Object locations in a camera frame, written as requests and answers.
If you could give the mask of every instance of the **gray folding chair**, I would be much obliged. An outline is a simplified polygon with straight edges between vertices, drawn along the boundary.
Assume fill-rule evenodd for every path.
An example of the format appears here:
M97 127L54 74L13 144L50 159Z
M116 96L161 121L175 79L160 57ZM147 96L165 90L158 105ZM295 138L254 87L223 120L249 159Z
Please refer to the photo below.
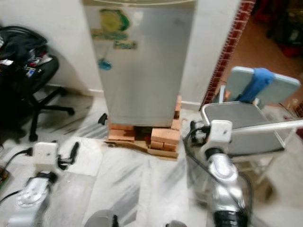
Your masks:
M233 129L237 129L270 123L260 108L269 102L274 104L283 102L301 85L296 79L275 74L273 82L257 95L258 106L234 102L250 83L253 73L254 70L251 68L234 67L232 69L227 85L221 86L219 95L215 99L218 103L204 105L201 110L205 125L209 125L212 120L228 120L233 123ZM226 90L230 91L231 95L227 102L223 102ZM258 172L260 177L256 183L259 184L277 156L284 151L286 143L294 132L295 129L284 141L276 131L233 136L228 155L235 163L249 161L252 167L241 169L241 171ZM259 161L264 157L271 157L271 160L267 165L262 166Z

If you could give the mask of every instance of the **refrigerator door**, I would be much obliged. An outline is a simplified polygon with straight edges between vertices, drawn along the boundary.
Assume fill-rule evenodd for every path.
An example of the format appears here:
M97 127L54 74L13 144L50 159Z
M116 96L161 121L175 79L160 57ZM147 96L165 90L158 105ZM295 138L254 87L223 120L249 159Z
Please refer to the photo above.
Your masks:
M186 7L104 4L85 5L85 11L111 122L171 126L194 3ZM112 15L116 12L119 24ZM105 36L105 30L112 36Z

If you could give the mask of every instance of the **white marble floor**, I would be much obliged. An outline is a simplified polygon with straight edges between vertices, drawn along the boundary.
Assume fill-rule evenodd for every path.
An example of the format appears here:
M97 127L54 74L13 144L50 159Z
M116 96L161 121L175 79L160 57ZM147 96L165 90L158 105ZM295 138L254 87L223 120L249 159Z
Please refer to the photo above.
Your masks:
M204 227L207 219L205 204L199 203L189 183L188 169L201 170L185 156L180 142L177 162L159 160L141 152L125 148L109 148L102 138L107 127L97 124L106 112L103 98L83 96L60 97L59 105L72 106L74 116L51 112L39 118L39 141L57 140L60 152L67 156L74 142L81 144L76 163L59 180L51 195L51 205L45 214L46 227L82 227L97 210L111 209L127 227L162 227L172 219L187 223L189 227ZM280 109L267 109L272 120L285 113ZM201 120L200 114L182 110L183 136L191 120ZM16 140L6 135L0 163L17 151L32 146L27 136ZM303 223L303 142L294 136L284 155L268 173L275 189L270 201L255 201L254 213L270 227L301 226ZM9 166L12 179L0 198L22 188L32 176L30 157L18 157ZM0 226L14 210L14 199L0 207Z

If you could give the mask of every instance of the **towel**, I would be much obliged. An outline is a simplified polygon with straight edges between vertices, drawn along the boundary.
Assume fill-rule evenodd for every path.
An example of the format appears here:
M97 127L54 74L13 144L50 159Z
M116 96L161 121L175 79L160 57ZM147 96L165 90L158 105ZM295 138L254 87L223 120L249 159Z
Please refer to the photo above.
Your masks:
M274 80L274 73L265 68L255 68L250 84L236 101L252 103L258 93L270 85Z

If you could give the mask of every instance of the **white wall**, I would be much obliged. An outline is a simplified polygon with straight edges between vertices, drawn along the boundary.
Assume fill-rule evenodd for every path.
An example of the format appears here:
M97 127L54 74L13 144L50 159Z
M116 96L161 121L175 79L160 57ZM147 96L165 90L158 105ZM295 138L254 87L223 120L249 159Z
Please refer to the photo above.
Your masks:
M182 100L200 106L240 0L198 0L181 84Z
M101 91L89 30L80 0L1 0L4 25L39 31L60 57L51 83ZM240 0L198 0L181 85L183 100L198 108L230 30Z
M61 64L52 84L102 90L80 0L0 0L0 20L5 26L27 26L47 37Z

